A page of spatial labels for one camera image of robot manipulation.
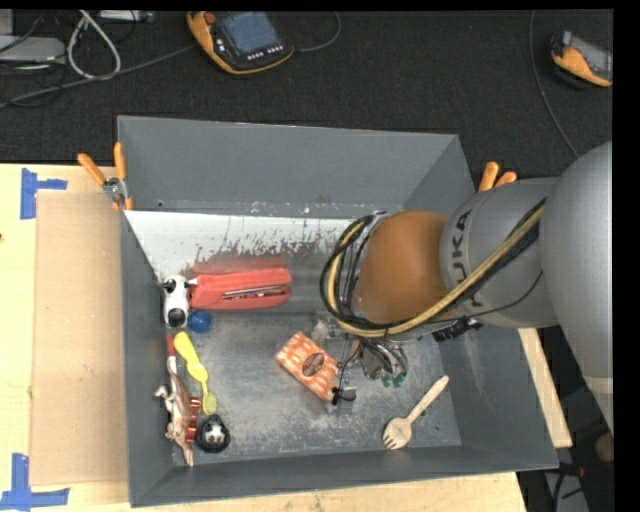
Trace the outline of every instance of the yellow toothbrush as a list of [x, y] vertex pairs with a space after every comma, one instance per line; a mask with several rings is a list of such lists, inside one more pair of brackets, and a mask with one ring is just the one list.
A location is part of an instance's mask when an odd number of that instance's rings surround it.
[[202, 410], [205, 414], [213, 414], [218, 407], [218, 400], [216, 396], [207, 389], [209, 372], [207, 372], [207, 369], [200, 361], [198, 353], [191, 342], [191, 338], [189, 338], [186, 332], [180, 331], [176, 334], [173, 343], [176, 352], [186, 361], [189, 375], [202, 385]]

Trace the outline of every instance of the yellow cable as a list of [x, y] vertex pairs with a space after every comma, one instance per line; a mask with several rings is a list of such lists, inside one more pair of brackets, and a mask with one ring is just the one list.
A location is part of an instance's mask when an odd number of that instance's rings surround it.
[[[493, 251], [493, 253], [484, 260], [471, 274], [467, 276], [467, 278], [462, 281], [458, 286], [456, 286], [453, 290], [451, 290], [447, 295], [445, 295], [437, 304], [434, 304], [428, 310], [419, 314], [418, 316], [407, 320], [399, 325], [394, 327], [390, 327], [389, 329], [362, 329], [359, 327], [354, 327], [351, 324], [344, 322], [343, 320], [336, 319], [338, 324], [352, 334], [357, 336], [362, 336], [364, 338], [380, 338], [385, 335], [395, 335], [401, 334], [403, 332], [409, 331], [414, 327], [419, 326], [420, 324], [433, 319], [438, 313], [440, 313], [444, 308], [451, 305], [453, 301], [455, 301], [458, 297], [460, 297], [465, 291], [467, 291], [472, 285], [474, 285], [491, 267], [505, 254], [507, 254], [511, 249], [513, 249], [520, 240], [524, 238], [524, 236], [531, 230], [536, 223], [540, 220], [540, 216], [542, 215], [543, 206], [538, 207], [533, 214], [522, 223], [522, 225], [516, 229], [507, 239], [502, 242], [498, 246], [498, 248]], [[347, 235], [345, 236], [343, 243], [340, 247], [344, 246], [348, 243], [350, 237], [353, 235], [354, 231], [358, 229], [362, 225], [362, 222], [356, 225], [353, 229], [351, 229]], [[329, 275], [327, 282], [332, 283], [336, 277], [338, 271], [338, 265], [340, 263], [342, 255], [340, 258], [336, 258], [329, 268]], [[333, 294], [333, 287], [328, 286], [326, 289], [327, 301], [329, 305], [334, 309], [338, 310], [336, 298]]]

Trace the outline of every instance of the blue ball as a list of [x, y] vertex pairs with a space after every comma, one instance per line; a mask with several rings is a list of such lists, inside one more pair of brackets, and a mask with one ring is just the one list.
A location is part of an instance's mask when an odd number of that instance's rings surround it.
[[194, 332], [205, 333], [211, 328], [211, 313], [207, 311], [196, 311], [189, 315], [187, 325]]

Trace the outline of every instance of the cardboard sheet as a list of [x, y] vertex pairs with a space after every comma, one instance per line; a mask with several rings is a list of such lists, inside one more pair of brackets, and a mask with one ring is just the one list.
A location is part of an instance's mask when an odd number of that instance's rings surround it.
[[118, 214], [38, 193], [32, 485], [126, 481]]

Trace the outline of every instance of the blue object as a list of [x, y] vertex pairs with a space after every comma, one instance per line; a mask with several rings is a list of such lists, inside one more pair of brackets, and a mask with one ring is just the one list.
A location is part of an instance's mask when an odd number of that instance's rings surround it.
[[11, 457], [11, 490], [3, 491], [0, 510], [29, 512], [31, 507], [66, 505], [69, 488], [50, 492], [31, 492], [29, 487], [29, 457], [14, 453]]
[[211, 313], [207, 311], [196, 311], [189, 315], [187, 325], [197, 333], [209, 332], [211, 328]]
[[29, 169], [22, 168], [22, 197], [20, 203], [20, 218], [33, 219], [36, 216], [36, 192], [39, 189], [66, 190], [65, 180], [47, 179], [38, 181], [38, 175]]

